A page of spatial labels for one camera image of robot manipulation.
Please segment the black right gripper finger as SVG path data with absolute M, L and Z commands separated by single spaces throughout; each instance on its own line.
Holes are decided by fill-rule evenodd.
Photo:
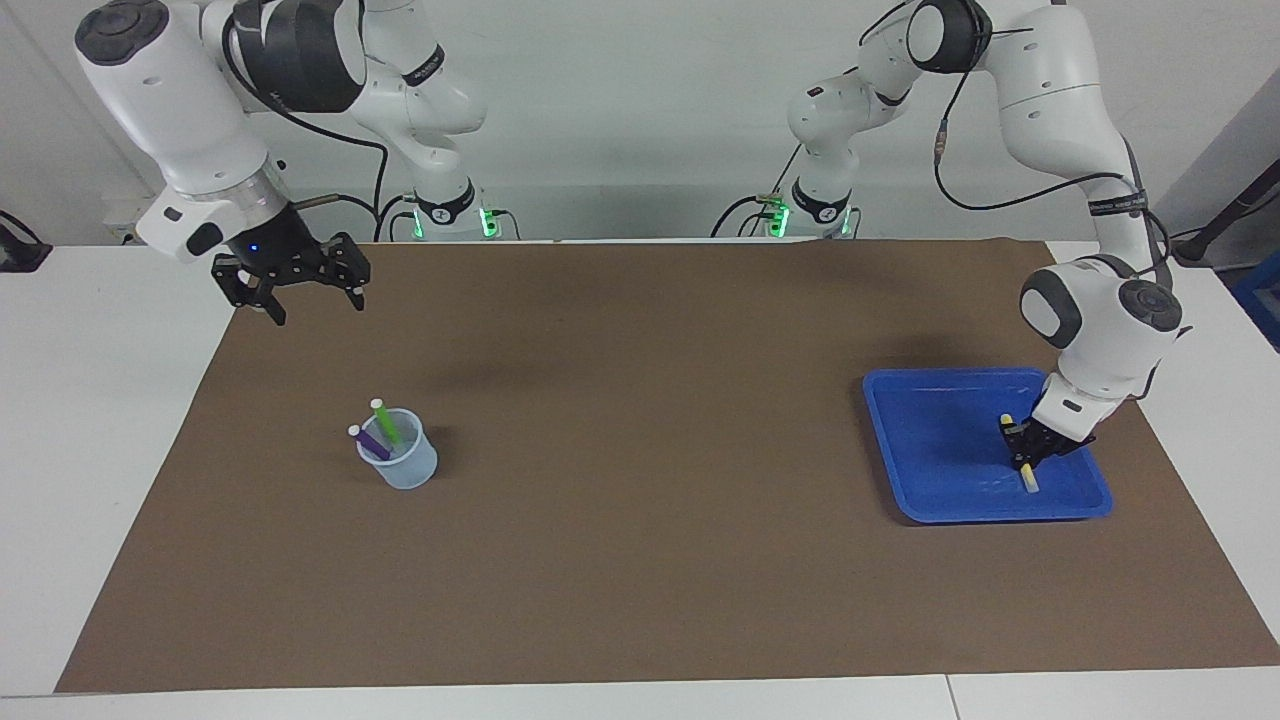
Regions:
M 365 286 L 371 265 L 358 243 L 346 232 L 321 242 L 321 283 L 342 288 L 356 311 L 365 309 Z
M 285 309 L 275 297 L 275 283 L 252 275 L 243 263 L 230 254 L 218 254 L 210 274 L 233 307 L 252 307 L 266 314 L 276 325 L 284 325 Z

